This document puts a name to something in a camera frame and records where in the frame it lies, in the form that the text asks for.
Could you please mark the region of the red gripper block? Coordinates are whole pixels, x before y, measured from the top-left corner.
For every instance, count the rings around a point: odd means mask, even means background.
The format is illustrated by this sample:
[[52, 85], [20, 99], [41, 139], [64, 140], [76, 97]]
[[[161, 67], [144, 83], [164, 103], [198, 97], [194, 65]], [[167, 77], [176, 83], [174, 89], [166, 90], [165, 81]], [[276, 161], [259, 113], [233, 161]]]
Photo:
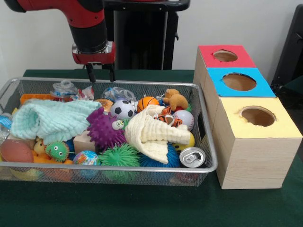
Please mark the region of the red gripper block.
[[114, 62], [116, 58], [116, 45], [114, 42], [108, 42], [107, 46], [102, 51], [96, 53], [80, 52], [76, 44], [73, 44], [72, 56], [77, 64], [86, 65], [87, 74], [91, 83], [96, 82], [93, 65], [91, 63], [108, 65], [110, 82], [114, 82], [116, 80], [114, 68]]

